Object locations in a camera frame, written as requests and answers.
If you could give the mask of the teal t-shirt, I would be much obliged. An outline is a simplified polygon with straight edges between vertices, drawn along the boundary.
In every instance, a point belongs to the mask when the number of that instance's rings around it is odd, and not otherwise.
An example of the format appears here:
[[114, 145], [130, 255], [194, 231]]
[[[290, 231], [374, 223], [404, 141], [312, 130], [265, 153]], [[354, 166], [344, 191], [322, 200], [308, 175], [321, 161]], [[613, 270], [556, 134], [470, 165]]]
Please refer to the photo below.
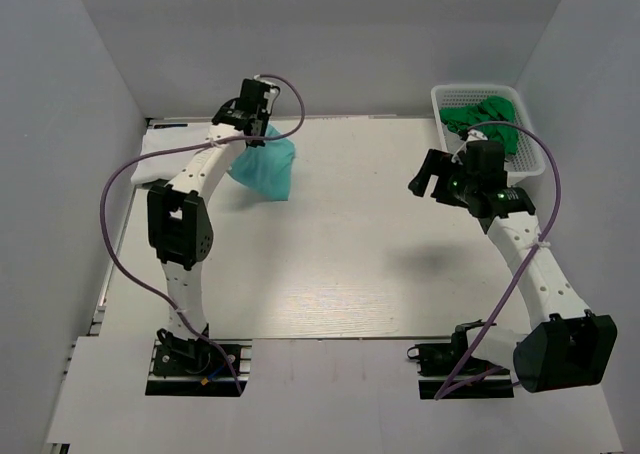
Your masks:
[[295, 145], [288, 138], [268, 141], [262, 147], [247, 147], [231, 163], [228, 173], [269, 201], [287, 201], [294, 158]]

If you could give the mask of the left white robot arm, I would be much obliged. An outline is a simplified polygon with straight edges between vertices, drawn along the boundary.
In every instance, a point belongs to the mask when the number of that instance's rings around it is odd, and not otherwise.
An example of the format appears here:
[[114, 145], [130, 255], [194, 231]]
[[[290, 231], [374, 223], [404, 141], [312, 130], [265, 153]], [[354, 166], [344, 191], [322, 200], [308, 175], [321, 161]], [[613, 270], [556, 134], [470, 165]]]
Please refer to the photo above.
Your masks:
[[232, 162], [246, 149], [244, 141], [224, 143], [226, 137], [263, 137], [264, 120], [212, 122], [206, 146], [197, 151], [179, 173], [163, 187], [147, 195], [149, 243], [156, 251], [173, 307], [167, 331], [185, 340], [177, 350], [177, 361], [188, 372], [199, 373], [211, 361], [211, 348], [198, 340], [208, 334], [202, 303], [202, 263], [209, 255], [214, 232], [207, 204]]

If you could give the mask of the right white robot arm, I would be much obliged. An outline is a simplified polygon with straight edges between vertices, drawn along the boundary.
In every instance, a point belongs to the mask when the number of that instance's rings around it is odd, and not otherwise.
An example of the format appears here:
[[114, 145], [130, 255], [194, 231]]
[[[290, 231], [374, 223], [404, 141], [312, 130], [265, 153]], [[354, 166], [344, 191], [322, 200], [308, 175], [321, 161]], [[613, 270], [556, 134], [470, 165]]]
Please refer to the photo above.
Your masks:
[[508, 186], [498, 144], [473, 143], [459, 156], [429, 150], [410, 191], [423, 196], [432, 177], [437, 179], [432, 198], [467, 210], [502, 255], [513, 275], [510, 285], [524, 300], [530, 331], [518, 334], [482, 319], [460, 324], [448, 342], [408, 350], [421, 375], [457, 373], [475, 381], [511, 371], [530, 393], [599, 384], [617, 327], [572, 288], [541, 238], [530, 197]]

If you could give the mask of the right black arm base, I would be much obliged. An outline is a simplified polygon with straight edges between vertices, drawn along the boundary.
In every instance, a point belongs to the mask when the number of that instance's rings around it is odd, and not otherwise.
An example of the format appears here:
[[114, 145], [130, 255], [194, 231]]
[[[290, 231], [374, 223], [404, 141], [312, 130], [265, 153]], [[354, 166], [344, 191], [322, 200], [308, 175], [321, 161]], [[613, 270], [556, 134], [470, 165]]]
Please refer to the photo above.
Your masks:
[[[407, 358], [419, 366], [419, 374], [423, 377], [448, 376], [457, 365], [468, 346], [466, 341], [425, 342], [407, 349]], [[470, 357], [458, 376], [474, 376], [495, 368], [489, 361]]]

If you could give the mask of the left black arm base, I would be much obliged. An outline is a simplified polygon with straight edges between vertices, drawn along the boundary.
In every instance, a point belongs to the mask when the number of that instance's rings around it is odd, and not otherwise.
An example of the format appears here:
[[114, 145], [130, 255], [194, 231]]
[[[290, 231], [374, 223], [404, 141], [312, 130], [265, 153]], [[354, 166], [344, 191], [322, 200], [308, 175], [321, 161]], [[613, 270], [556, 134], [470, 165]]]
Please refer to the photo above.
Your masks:
[[183, 340], [159, 329], [151, 373], [157, 377], [230, 376], [224, 356], [202, 339]]

